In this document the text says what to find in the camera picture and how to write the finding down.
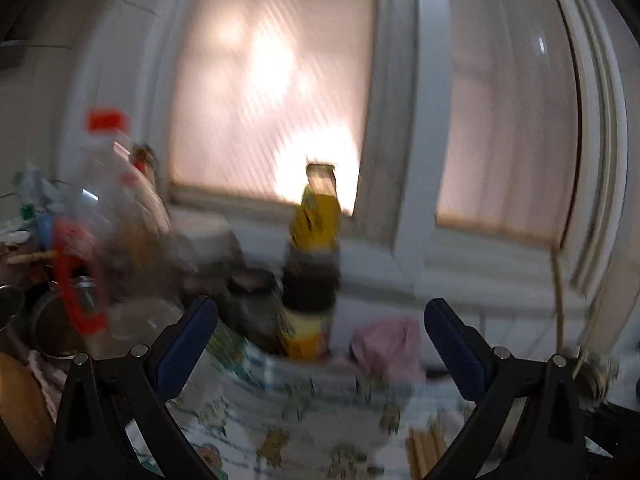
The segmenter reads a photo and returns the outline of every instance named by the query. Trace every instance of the bottle label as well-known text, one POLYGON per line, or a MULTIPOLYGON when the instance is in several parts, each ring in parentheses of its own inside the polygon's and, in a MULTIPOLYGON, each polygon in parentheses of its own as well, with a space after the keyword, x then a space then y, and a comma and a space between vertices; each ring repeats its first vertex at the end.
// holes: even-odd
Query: bottle label
POLYGON ((315 359, 329 348, 333 311, 322 314, 299 314, 282 307, 278 336, 287 356, 292 359, 315 359))
POLYGON ((305 192, 290 226, 291 243, 301 251, 331 250, 340 228, 340 203, 335 196, 305 192))

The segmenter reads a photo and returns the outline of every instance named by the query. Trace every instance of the frosted glass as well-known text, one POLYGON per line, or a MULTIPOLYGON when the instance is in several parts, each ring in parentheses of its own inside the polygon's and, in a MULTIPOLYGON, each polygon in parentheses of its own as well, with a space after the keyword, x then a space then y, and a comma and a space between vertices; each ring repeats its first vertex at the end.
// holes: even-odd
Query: frosted glass
POLYGON ((556 0, 450 0, 454 70, 436 220, 559 241, 577 164, 578 100, 556 0))
POLYGON ((201 0, 177 75, 174 184, 298 202, 308 161, 356 197, 374 0, 201 0))

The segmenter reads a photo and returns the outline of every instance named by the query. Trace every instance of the silver rivet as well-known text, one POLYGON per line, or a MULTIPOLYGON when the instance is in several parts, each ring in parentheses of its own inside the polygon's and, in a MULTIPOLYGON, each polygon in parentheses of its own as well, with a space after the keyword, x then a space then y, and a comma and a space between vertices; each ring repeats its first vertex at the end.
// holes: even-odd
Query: silver rivet
POLYGON ((494 355, 498 359, 508 359, 509 357, 511 357, 511 352, 509 352, 509 349, 505 348, 504 346, 497 346, 494 348, 494 355))
POLYGON ((85 354, 84 352, 80 352, 79 354, 76 354, 76 357, 74 357, 74 362, 77 365, 83 365, 88 358, 89 356, 87 354, 85 354))
POLYGON ((561 355, 556 354, 556 355, 553 356, 553 358, 551 360, 559 368, 563 368, 564 366, 566 366, 566 359, 564 357, 562 357, 561 355))
POLYGON ((133 355, 133 357, 142 357, 148 350, 149 348, 146 345, 135 345, 131 349, 131 355, 133 355))

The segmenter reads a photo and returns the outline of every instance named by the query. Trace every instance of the white window frame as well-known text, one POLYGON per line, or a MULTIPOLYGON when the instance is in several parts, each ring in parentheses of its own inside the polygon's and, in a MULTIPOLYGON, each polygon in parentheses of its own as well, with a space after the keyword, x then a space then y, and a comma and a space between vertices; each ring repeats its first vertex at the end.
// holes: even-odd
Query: white window frame
MULTIPOLYGON (((136 140, 156 150, 162 170, 168 167, 175 69, 195 1, 161 1, 142 49, 142 68, 131 81, 122 81, 123 87, 136 88, 136 104, 125 110, 132 115, 133 132, 139 134, 136 140)), ((418 305, 444 296, 454 306, 486 312, 552 312, 554 292, 547 250, 446 230, 435 223, 449 135, 449 0, 417 1, 417 101, 397 228, 385 239, 385 234, 379 236, 375 229, 369 231, 354 222, 340 242, 343 282, 399 293, 418 305)), ((616 56, 595 0, 558 1, 574 48, 582 114, 580 177, 561 263, 565 308, 581 314, 606 272, 620 222, 626 179, 626 111, 616 56)), ((95 89, 100 78, 108 76, 101 71, 104 60, 100 56, 110 53, 100 45, 116 19, 109 9, 105 11, 78 69, 60 145, 58 176, 63 180, 78 158, 71 147, 77 143, 86 110, 109 105, 95 102, 95 89)), ((161 191, 169 196, 166 186, 161 191)), ((247 257, 284 262, 290 209, 277 206, 271 213, 265 203, 254 203, 247 210, 246 203, 238 207, 228 202, 223 211, 247 257)), ((375 220, 375 214, 366 218, 375 220)))

